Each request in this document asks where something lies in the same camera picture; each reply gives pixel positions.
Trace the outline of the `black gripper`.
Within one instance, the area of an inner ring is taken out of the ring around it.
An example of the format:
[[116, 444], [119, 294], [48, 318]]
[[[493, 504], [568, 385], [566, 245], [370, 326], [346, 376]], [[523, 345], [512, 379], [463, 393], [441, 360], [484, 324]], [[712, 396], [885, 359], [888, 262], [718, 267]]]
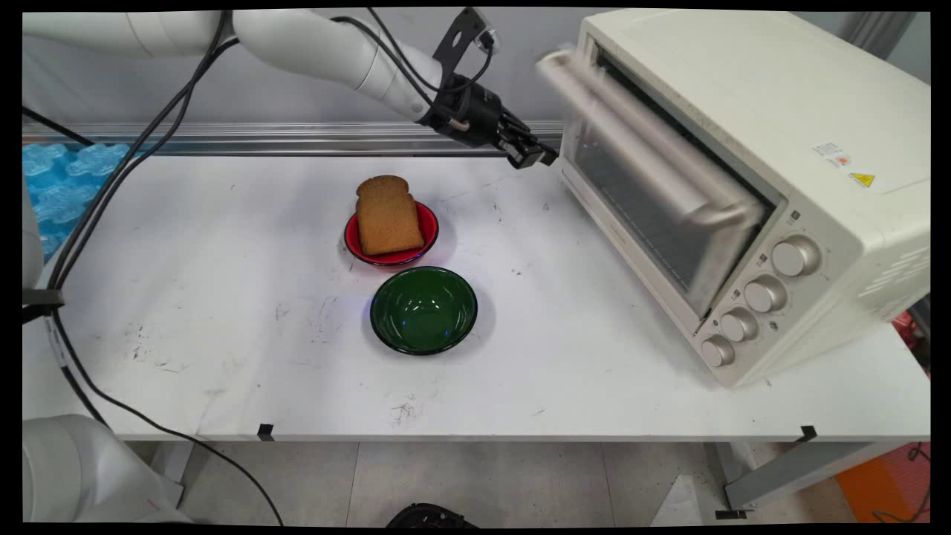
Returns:
[[437, 109], [425, 115], [425, 126], [468, 148], [499, 149], [500, 143], [508, 143], [508, 162], [514, 169], [551, 166], [559, 157], [557, 150], [536, 141], [530, 126], [506, 111], [498, 95], [466, 76], [449, 75], [432, 101]]

